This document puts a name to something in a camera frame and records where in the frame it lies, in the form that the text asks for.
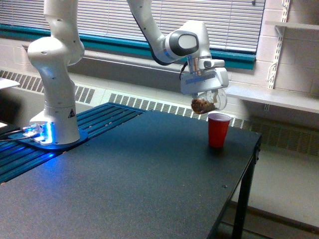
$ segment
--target red plastic cup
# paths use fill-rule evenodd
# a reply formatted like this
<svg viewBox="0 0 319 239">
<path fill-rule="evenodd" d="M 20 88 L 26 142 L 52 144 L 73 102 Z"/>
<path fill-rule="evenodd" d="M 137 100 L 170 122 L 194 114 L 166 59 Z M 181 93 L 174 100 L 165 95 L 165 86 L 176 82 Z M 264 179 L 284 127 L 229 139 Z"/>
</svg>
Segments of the red plastic cup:
<svg viewBox="0 0 319 239">
<path fill-rule="evenodd" d="M 213 113 L 208 115 L 208 140 L 213 148 L 222 148 L 231 117 Z"/>
</svg>

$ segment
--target teal window frame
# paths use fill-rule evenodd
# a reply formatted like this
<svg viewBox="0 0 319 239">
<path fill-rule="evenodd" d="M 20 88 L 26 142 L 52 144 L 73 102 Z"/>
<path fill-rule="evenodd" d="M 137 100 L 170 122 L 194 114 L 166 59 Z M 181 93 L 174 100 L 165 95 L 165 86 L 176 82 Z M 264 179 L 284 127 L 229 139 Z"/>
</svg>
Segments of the teal window frame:
<svg viewBox="0 0 319 239">
<path fill-rule="evenodd" d="M 51 32 L 45 29 L 0 24 L 0 37 L 23 40 L 35 40 L 50 35 Z M 141 56 L 151 56 L 150 46 L 147 42 L 144 41 L 102 37 L 87 34 L 80 34 L 80 39 L 86 48 L 123 52 Z M 225 67 L 248 70 L 254 69 L 254 63 L 256 60 L 255 54 L 245 54 L 218 50 L 210 50 L 210 52 L 214 59 L 225 60 Z"/>
</svg>

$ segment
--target window blinds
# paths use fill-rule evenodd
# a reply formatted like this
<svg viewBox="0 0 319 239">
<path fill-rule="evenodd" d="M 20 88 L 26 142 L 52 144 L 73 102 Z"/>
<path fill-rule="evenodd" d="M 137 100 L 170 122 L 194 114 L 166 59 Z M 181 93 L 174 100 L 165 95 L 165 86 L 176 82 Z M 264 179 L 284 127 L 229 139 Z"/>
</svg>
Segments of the window blinds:
<svg viewBox="0 0 319 239">
<path fill-rule="evenodd" d="M 43 0 L 0 0 L 0 23 L 49 29 Z M 265 0 L 153 0 L 163 34 L 204 21 L 214 49 L 256 52 Z M 145 41 L 125 0 L 79 0 L 80 33 Z"/>
</svg>

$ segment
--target floor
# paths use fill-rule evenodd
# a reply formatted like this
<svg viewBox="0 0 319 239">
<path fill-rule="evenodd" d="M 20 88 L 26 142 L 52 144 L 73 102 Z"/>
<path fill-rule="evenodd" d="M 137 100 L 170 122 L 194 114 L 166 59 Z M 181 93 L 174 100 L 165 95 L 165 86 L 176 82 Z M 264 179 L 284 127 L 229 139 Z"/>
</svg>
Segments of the floor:
<svg viewBox="0 0 319 239">
<path fill-rule="evenodd" d="M 235 210 L 234 204 L 227 207 L 218 228 L 217 239 L 231 238 Z M 256 213 L 256 210 L 251 208 L 248 210 L 244 228 L 242 239 L 319 239 L 319 231 L 306 231 L 296 225 L 277 220 L 276 217 Z"/>
<path fill-rule="evenodd" d="M 259 158 L 249 206 L 319 228 L 319 157 L 262 145 Z"/>
</svg>

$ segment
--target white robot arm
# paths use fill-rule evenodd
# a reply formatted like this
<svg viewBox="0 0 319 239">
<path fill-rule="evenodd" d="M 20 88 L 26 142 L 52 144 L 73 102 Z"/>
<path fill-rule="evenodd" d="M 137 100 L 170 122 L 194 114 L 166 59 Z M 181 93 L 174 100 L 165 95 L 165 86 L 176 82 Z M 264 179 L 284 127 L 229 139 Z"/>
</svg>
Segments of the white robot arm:
<svg viewBox="0 0 319 239">
<path fill-rule="evenodd" d="M 228 86 L 227 71 L 223 60 L 211 58 L 205 24 L 188 21 L 164 36 L 153 19 L 152 0 L 127 2 L 159 64 L 168 65 L 187 57 L 189 73 L 182 75 L 180 85 L 183 94 L 192 94 L 193 110 L 203 114 L 223 109 L 227 100 L 221 88 Z M 44 17 L 51 36 L 32 42 L 28 49 L 30 62 L 38 69 L 44 86 L 44 110 L 30 121 L 44 125 L 45 132 L 33 138 L 42 145 L 64 145 L 80 138 L 74 83 L 67 71 L 67 66 L 76 64 L 84 55 L 77 30 L 77 6 L 78 0 L 44 0 Z"/>
<path fill-rule="evenodd" d="M 80 138 L 74 83 L 67 71 L 67 66 L 76 64 L 84 55 L 77 30 L 77 6 L 78 0 L 45 0 L 44 17 L 51 36 L 32 42 L 28 48 L 29 60 L 44 86 L 44 110 L 30 121 L 44 125 L 44 133 L 34 138 L 42 145 L 69 144 Z"/>
<path fill-rule="evenodd" d="M 187 57 L 188 74 L 183 74 L 180 89 L 192 94 L 192 108 L 198 114 L 222 110 L 227 104 L 221 88 L 228 86 L 223 60 L 213 60 L 209 37 L 202 21 L 187 21 L 181 28 L 164 36 L 152 16 L 152 0 L 127 0 L 131 12 L 151 47 L 152 56 L 161 65 Z"/>
</svg>

